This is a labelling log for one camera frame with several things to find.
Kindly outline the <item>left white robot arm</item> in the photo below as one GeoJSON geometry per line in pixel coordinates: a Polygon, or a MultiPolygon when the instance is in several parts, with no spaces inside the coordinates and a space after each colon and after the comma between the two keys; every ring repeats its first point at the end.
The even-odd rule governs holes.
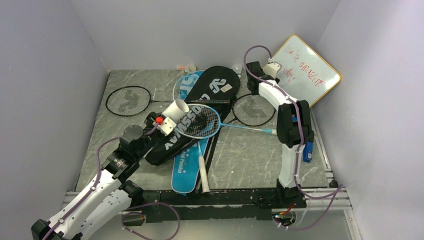
{"type": "Polygon", "coordinates": [[[118,212],[139,209],[143,190],[129,177],[154,144],[165,138],[160,127],[173,130],[169,120],[167,115],[151,112],[145,120],[146,127],[127,127],[116,138],[117,149],[104,163],[97,163],[97,173],[90,183],[50,219],[39,219],[31,226],[33,239],[87,240],[118,212]]]}

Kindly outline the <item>white shuttlecock tube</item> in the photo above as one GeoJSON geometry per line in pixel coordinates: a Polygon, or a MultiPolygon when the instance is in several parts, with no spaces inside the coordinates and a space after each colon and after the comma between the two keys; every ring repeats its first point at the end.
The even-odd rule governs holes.
{"type": "Polygon", "coordinates": [[[187,103],[184,100],[176,99],[162,112],[162,115],[177,123],[188,112],[189,106],[187,103]]]}

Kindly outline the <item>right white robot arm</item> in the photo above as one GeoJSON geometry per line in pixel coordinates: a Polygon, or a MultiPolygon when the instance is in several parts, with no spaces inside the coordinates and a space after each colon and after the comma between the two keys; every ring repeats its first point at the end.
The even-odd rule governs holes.
{"type": "Polygon", "coordinates": [[[281,67],[278,63],[272,62],[263,69],[258,61],[253,61],[244,67],[248,89],[253,95],[265,98],[277,112],[276,135],[283,150],[274,199],[278,206],[285,208],[303,196],[298,177],[305,144],[314,135],[310,105],[282,89],[276,77],[281,67]]]}

